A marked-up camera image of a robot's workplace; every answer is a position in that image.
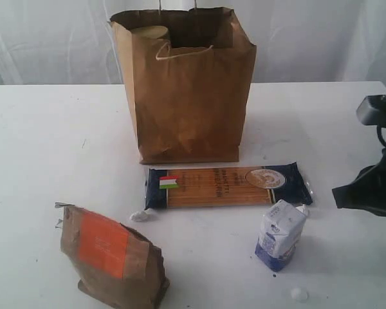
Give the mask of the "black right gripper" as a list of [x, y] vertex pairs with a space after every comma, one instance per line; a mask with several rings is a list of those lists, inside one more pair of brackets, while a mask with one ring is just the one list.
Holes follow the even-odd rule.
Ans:
[[332, 189], [338, 209], [353, 209], [386, 216], [386, 148], [376, 164], [362, 169], [354, 183]]

